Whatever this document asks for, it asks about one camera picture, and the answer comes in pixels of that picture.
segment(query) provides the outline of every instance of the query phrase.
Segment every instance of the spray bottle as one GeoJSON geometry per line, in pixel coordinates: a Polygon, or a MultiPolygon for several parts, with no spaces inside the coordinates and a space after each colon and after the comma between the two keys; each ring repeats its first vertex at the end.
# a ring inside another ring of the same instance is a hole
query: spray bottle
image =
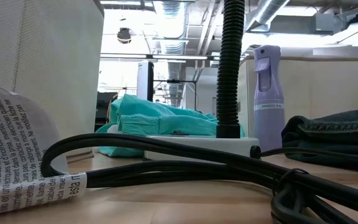
{"type": "Polygon", "coordinates": [[[254,98],[255,137],[262,152],[282,146],[284,96],[278,80],[281,48],[263,45],[254,50],[257,86],[254,98]]]}

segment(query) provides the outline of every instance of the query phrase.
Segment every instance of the paper with text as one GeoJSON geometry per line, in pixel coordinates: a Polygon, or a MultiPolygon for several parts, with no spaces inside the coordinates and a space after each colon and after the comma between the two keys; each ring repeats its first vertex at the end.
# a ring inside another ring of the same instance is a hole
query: paper with text
{"type": "MultiPolygon", "coordinates": [[[[85,173],[41,176],[42,156],[58,140],[54,123],[36,103],[0,88],[0,213],[83,194],[85,173]]],[[[63,163],[52,165],[61,170],[63,163]]]]}

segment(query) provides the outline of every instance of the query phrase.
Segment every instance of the white base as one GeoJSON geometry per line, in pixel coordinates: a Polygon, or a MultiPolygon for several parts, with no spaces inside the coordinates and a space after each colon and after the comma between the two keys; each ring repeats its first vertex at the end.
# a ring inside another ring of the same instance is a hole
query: white base
{"type": "MultiPolygon", "coordinates": [[[[259,146],[259,140],[256,138],[240,139],[218,139],[211,136],[147,136],[148,138],[159,139],[163,141],[175,142],[189,146],[215,149],[223,152],[230,152],[242,156],[250,157],[252,146],[259,146]]],[[[174,161],[197,161],[205,162],[200,159],[192,159],[180,156],[171,156],[157,152],[145,151],[144,157],[150,160],[174,160],[174,161]]]]}

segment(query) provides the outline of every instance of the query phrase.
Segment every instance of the black corrugated hose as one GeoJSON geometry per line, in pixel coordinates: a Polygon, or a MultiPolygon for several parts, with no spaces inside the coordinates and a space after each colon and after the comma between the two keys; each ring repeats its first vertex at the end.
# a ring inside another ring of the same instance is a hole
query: black corrugated hose
{"type": "Polygon", "coordinates": [[[240,138],[237,115],[237,84],[244,30],[244,0],[226,0],[223,8],[223,34],[218,66],[217,138],[240,138]]]}
{"type": "MultiPolygon", "coordinates": [[[[218,69],[218,138],[239,138],[237,81],[244,26],[244,1],[224,1],[221,58],[218,69]]],[[[224,151],[176,144],[125,134],[83,134],[57,142],[45,152],[41,173],[44,177],[63,175],[50,164],[57,156],[75,149],[116,146],[159,152],[173,156],[211,161],[147,161],[128,166],[93,170],[86,173],[87,187],[123,187],[140,184],[189,180],[235,180],[253,182],[272,190],[274,223],[357,223],[321,198],[358,211],[358,189],[324,180],[300,169],[287,169],[259,157],[249,158],[224,151]],[[308,208],[318,216],[304,214],[308,208]]],[[[340,156],[358,161],[358,156],[298,148],[276,149],[262,156],[284,152],[306,152],[340,156]]]]}

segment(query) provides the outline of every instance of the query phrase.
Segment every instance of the power cord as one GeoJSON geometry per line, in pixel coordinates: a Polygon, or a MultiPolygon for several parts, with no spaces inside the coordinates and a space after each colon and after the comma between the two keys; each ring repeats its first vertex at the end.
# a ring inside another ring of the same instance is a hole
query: power cord
{"type": "MultiPolygon", "coordinates": [[[[60,154],[95,146],[129,147],[173,156],[216,162],[147,161],[121,167],[93,170],[86,173],[88,188],[124,187],[140,184],[189,180],[235,180],[253,182],[271,189],[275,223],[356,223],[320,198],[325,198],[358,211],[358,189],[308,174],[299,169],[287,169],[275,164],[228,152],[187,146],[174,142],[125,134],[82,134],[61,140],[45,152],[41,173],[44,177],[63,175],[50,164],[60,154]],[[309,208],[318,218],[303,211],[309,208]]],[[[336,152],[306,151],[297,148],[276,149],[262,156],[284,152],[302,152],[343,156],[336,152]]],[[[358,160],[358,156],[349,156],[358,160]]]]}

